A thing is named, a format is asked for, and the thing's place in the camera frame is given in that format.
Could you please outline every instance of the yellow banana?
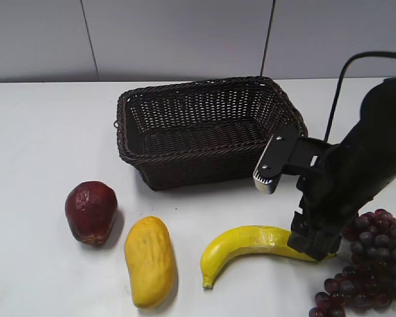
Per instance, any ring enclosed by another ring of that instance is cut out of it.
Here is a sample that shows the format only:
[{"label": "yellow banana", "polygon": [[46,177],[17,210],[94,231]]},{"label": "yellow banana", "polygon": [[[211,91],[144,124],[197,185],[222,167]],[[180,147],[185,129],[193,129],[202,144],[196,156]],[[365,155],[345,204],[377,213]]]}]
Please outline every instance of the yellow banana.
[{"label": "yellow banana", "polygon": [[306,254],[288,247],[289,236],[288,230],[266,226],[243,226],[226,231],[215,238],[203,253],[201,258],[203,287],[212,289],[221,269],[231,259],[244,254],[276,254],[315,262]]}]

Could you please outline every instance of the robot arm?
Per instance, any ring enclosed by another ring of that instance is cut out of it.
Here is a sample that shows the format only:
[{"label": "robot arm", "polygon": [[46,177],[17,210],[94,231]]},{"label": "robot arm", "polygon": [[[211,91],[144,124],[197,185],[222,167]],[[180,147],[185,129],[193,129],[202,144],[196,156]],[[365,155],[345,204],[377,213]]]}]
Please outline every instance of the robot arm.
[{"label": "robot arm", "polygon": [[359,122],[337,145],[302,137],[292,126],[278,131],[255,168],[255,185],[271,194],[281,174],[300,175],[302,191],[288,245],[316,260],[335,253],[342,229],[396,178],[396,78],[365,96]]}]

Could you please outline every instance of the brown wicker basket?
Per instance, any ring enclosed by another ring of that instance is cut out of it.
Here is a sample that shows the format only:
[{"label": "brown wicker basket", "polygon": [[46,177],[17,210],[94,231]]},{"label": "brown wicker basket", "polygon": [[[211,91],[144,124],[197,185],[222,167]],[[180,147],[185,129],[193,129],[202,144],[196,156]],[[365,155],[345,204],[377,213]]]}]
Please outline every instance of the brown wicker basket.
[{"label": "brown wicker basket", "polygon": [[117,103],[117,147],[153,190],[252,176],[272,134],[302,116],[266,77],[147,87]]}]

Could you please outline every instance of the white table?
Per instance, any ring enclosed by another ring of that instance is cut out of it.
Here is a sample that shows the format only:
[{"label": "white table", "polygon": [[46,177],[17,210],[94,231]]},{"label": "white table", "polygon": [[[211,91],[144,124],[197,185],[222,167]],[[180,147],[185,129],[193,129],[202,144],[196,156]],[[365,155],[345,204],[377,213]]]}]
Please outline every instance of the white table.
[{"label": "white table", "polygon": [[[380,82],[345,81],[331,142],[357,122],[362,98]],[[301,111],[310,136],[322,138],[336,80],[278,83]],[[251,178],[148,189],[119,158],[113,122],[122,92],[161,84],[0,84],[0,317],[307,316],[324,279],[345,266],[345,255],[322,265],[250,256],[231,263],[214,289],[204,291],[199,261],[207,244],[242,225],[288,229],[300,192],[293,177],[283,177],[272,196],[257,191]],[[75,241],[65,218],[67,194],[86,180],[112,187],[123,213],[102,250]],[[363,211],[378,207],[396,216],[396,181]],[[123,255],[129,229],[147,215],[167,224],[180,277],[174,301],[152,312],[133,306]],[[386,314],[396,316],[396,304]],[[372,310],[366,316],[377,315]]]}]

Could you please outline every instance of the yellow mango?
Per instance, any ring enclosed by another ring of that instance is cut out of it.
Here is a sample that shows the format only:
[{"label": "yellow mango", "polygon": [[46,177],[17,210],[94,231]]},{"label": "yellow mango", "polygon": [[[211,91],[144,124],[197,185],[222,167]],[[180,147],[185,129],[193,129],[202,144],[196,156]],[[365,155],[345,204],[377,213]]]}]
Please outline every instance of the yellow mango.
[{"label": "yellow mango", "polygon": [[176,274],[169,232],[159,218],[145,217],[133,225],[125,242],[125,260],[133,304],[159,305],[170,293]]}]

